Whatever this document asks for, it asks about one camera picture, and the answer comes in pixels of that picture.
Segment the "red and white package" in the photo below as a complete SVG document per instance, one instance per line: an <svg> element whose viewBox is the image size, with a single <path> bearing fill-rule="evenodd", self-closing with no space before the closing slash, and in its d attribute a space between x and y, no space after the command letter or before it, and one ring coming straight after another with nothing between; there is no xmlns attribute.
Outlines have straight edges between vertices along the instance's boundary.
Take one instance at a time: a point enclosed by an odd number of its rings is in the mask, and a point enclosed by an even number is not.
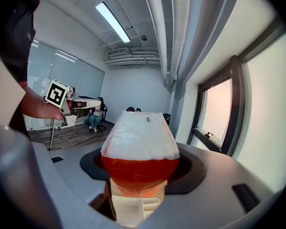
<svg viewBox="0 0 286 229"><path fill-rule="evenodd" d="M155 195L179 160L177 144L161 113L123 111L101 154L121 193L133 198Z"/></svg>

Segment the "black hair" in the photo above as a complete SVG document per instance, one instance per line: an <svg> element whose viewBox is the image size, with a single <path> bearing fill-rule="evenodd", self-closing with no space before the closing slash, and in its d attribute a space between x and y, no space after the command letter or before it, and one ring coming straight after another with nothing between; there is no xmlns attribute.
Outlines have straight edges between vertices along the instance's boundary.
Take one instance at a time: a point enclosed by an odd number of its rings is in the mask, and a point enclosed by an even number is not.
<svg viewBox="0 0 286 229"><path fill-rule="evenodd" d="M128 111L128 112L135 112L134 107L129 107L128 109L126 109L126 111Z"/></svg>
<svg viewBox="0 0 286 229"><path fill-rule="evenodd" d="M101 111L104 111L104 109L105 109L104 100L102 97L98 97L98 99L101 101Z"/></svg>

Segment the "linear light fixture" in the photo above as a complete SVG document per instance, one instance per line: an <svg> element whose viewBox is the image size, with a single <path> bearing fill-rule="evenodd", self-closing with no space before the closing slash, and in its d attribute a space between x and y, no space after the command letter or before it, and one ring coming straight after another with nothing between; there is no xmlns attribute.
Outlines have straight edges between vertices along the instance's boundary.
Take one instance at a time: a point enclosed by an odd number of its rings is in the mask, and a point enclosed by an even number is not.
<svg viewBox="0 0 286 229"><path fill-rule="evenodd" d="M101 2L95 8L108 21L108 23L112 26L112 28L116 31L116 33L118 33L118 35L120 36L123 42L130 42L129 36L126 34L125 30L123 29L121 24L118 22L118 20L116 19L114 14L111 12L111 10L108 8L106 3Z"/></svg>
<svg viewBox="0 0 286 229"><path fill-rule="evenodd" d="M55 53L55 55L60 56L60 57L62 57L62 58L64 58L64 59L67 59L67 60L69 60L69 61L71 61L71 62L73 62L73 63L75 62L74 60L69 59L68 57L63 56L63 55L61 55L61 54L59 54L59 53Z"/></svg>
<svg viewBox="0 0 286 229"><path fill-rule="evenodd" d="M70 57L72 57L72 58L74 58L74 59L78 60L77 58L73 57L73 56L72 56L72 55L70 55L70 54L67 54L67 53L65 53L65 52L63 52L63 51L60 51L60 50L57 50L57 51L62 52L62 53L64 53L64 54L66 54L66 55L68 55L68 56L70 56Z"/></svg>

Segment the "person's arm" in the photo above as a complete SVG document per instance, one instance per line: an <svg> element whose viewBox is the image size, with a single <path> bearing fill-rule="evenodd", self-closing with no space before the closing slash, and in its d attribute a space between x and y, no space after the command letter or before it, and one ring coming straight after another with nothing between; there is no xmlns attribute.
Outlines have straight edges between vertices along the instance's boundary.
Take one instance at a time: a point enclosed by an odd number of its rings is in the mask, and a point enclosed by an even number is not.
<svg viewBox="0 0 286 229"><path fill-rule="evenodd" d="M27 86L27 82L19 82L19 85L25 90L25 96L21 101L22 113L39 119L62 120L62 113L58 107L45 103L41 96Z"/></svg>

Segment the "jeans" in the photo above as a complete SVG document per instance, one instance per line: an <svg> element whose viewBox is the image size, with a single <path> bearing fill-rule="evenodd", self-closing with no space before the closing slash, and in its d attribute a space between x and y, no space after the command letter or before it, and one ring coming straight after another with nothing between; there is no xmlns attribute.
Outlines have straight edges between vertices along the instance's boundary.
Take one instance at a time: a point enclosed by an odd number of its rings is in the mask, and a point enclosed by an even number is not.
<svg viewBox="0 0 286 229"><path fill-rule="evenodd" d="M92 129L95 128L101 122L102 118L103 118L102 116L95 116L95 115L90 116L89 122Z"/></svg>

